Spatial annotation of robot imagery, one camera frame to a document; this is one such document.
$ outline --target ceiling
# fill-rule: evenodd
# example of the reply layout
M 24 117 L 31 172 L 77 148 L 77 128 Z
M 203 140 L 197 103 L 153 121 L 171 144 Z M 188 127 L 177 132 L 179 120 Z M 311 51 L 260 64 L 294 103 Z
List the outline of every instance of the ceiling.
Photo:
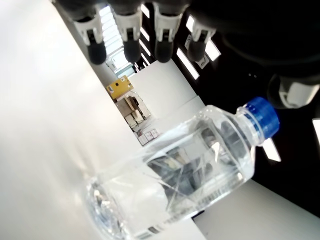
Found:
M 151 4 L 146 4 L 146 7 L 150 10 L 150 18 L 143 14 L 142 27 L 150 41 L 144 37 L 141 39 L 151 51 L 149 61 L 152 63 L 156 39 L 154 10 Z M 237 107 L 253 97 L 266 98 L 273 73 L 234 53 L 224 45 L 218 32 L 212 41 L 221 55 L 204 69 L 193 62 L 199 77 L 192 77 L 176 55 L 178 48 L 187 55 L 185 42 L 190 34 L 186 27 L 187 18 L 185 14 L 176 34 L 172 59 L 202 101 L 235 113 Z M 320 218 L 320 148 L 312 123 L 313 118 L 320 117 L 319 106 L 318 93 L 308 106 L 277 111 L 280 129 L 272 139 L 281 162 L 268 159 L 263 148 L 259 147 L 253 180 Z

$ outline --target white table surface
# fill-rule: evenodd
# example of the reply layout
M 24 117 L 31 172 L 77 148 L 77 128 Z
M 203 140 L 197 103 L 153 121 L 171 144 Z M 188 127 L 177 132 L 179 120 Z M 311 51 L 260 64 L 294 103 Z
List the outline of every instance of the white table surface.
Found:
M 103 239 L 84 179 L 141 146 L 49 1 L 0 17 L 0 239 Z M 190 219 L 157 238 L 204 239 Z

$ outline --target fluorescent light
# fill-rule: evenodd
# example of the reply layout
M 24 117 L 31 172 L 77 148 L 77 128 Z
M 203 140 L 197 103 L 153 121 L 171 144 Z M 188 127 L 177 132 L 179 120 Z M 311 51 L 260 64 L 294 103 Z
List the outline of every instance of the fluorescent light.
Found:
M 147 41 L 149 42 L 150 41 L 150 37 L 149 37 L 148 33 L 146 32 L 146 30 L 143 29 L 143 27 L 140 27 L 140 32 L 145 37 L 145 39 L 147 39 Z
M 149 12 L 149 9 L 144 4 L 141 4 L 141 10 L 147 16 L 147 18 L 149 19 L 150 18 L 150 12 Z
M 186 27 L 189 29 L 189 31 L 192 33 L 193 27 L 194 27 L 195 20 L 191 15 L 189 15 L 188 20 L 186 21 Z
M 143 53 L 141 53 L 141 56 L 143 58 L 143 60 L 146 62 L 146 64 L 148 64 L 148 66 L 150 65 L 150 62 L 147 60 L 147 58 L 145 57 L 145 55 Z
M 189 15 L 189 18 L 186 22 L 186 27 L 189 29 L 189 31 L 192 33 L 193 31 L 193 25 L 195 20 L 191 15 Z M 205 46 L 205 52 L 208 54 L 209 58 L 214 61 L 217 57 L 221 55 L 221 52 L 218 50 L 214 42 L 210 39 L 206 46 Z
M 262 143 L 262 147 L 268 159 L 281 162 L 281 159 L 276 149 L 276 146 L 274 144 L 274 141 L 272 141 L 271 138 L 268 138 L 267 140 L 265 140 Z
M 221 55 L 220 51 L 216 47 L 216 45 L 210 39 L 205 46 L 205 52 L 208 54 L 209 58 L 214 61 L 217 57 Z
M 197 79 L 199 77 L 199 73 L 197 73 L 194 66 L 192 66 L 191 62 L 187 59 L 186 55 L 184 55 L 184 53 L 181 51 L 180 48 L 178 48 L 178 50 L 176 51 L 176 54 L 180 58 L 180 60 L 182 61 L 186 69 L 188 69 L 192 77 L 194 79 Z
M 313 127 L 320 144 L 320 118 L 312 119 Z
M 106 6 L 99 11 L 99 14 L 102 17 L 104 15 L 107 15 L 110 12 L 111 12 L 110 6 Z
M 146 45 L 144 45 L 144 43 L 141 41 L 141 39 L 139 39 L 139 43 L 140 43 L 140 45 L 142 46 L 142 48 L 145 50 L 145 52 L 146 52 L 149 56 L 151 56 L 150 51 L 148 50 L 148 48 L 146 47 Z

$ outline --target plastic water bottle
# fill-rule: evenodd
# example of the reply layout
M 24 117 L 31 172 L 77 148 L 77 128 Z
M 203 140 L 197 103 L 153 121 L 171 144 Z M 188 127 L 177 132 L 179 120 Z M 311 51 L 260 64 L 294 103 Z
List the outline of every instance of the plastic water bottle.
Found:
M 107 239 L 144 240 L 192 217 L 248 181 L 255 147 L 279 129 L 256 97 L 236 114 L 208 105 L 132 159 L 91 179 L 89 209 Z

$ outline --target clear water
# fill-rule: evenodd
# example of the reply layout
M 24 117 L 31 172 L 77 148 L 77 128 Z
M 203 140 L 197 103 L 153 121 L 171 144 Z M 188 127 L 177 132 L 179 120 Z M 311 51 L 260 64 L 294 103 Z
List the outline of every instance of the clear water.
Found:
M 232 115 L 209 110 L 90 181 L 89 207 L 104 233 L 113 239 L 147 239 L 252 177 L 245 134 Z

